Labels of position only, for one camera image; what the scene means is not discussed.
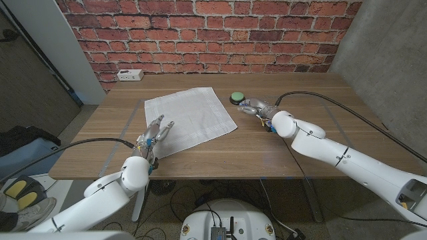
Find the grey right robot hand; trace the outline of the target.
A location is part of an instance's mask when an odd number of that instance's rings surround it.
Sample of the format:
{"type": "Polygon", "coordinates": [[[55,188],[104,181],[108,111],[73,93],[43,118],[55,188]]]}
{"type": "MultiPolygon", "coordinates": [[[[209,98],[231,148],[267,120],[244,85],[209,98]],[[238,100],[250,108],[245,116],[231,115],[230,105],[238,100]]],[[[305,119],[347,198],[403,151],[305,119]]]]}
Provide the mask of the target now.
{"type": "Polygon", "coordinates": [[[257,98],[249,98],[242,101],[239,104],[238,111],[248,115],[257,115],[261,119],[273,119],[274,115],[279,112],[277,107],[257,98]]]}

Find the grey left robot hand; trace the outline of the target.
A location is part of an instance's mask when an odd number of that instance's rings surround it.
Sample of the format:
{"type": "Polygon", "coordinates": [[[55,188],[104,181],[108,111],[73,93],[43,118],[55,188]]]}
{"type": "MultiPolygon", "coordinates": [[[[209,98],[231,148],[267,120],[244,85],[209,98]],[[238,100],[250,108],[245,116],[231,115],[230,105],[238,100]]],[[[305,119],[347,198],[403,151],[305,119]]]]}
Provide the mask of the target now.
{"type": "Polygon", "coordinates": [[[169,130],[174,125],[174,122],[171,121],[165,127],[160,127],[163,118],[164,115],[160,115],[157,119],[154,119],[145,132],[137,138],[132,156],[143,157],[148,161],[155,158],[153,148],[167,137],[169,130]]]}

